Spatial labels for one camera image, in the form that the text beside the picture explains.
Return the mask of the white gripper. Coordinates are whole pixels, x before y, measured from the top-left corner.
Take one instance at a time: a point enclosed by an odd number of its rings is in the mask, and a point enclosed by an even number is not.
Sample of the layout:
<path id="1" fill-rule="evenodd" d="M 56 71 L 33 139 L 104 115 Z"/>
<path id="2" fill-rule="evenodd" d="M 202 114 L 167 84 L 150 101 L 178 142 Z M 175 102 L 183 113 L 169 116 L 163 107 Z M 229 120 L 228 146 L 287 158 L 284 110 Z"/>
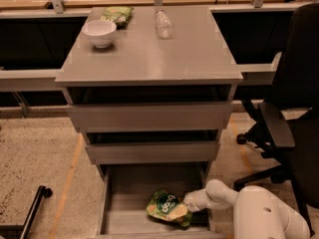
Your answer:
<path id="1" fill-rule="evenodd" d="M 210 197 L 207 195 L 205 189 L 196 190 L 188 193 L 183 203 L 175 204 L 172 202 L 167 202 L 162 207 L 162 212 L 166 219 L 176 219 L 187 214 L 187 209 L 190 212 L 198 212 L 202 209 L 206 209 Z"/>

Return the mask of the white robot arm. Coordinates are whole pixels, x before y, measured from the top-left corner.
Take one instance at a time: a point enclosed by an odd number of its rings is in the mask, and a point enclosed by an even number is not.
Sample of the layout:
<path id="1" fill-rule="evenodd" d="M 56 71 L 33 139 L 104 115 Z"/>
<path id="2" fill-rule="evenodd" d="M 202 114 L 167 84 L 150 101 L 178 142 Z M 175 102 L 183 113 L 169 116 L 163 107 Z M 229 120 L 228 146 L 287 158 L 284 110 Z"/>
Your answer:
<path id="1" fill-rule="evenodd" d="M 233 208 L 234 239 L 310 239 L 305 219 L 267 189 L 250 185 L 239 191 L 217 179 L 188 193 L 181 207 L 167 215 L 169 221 L 202 209 Z"/>

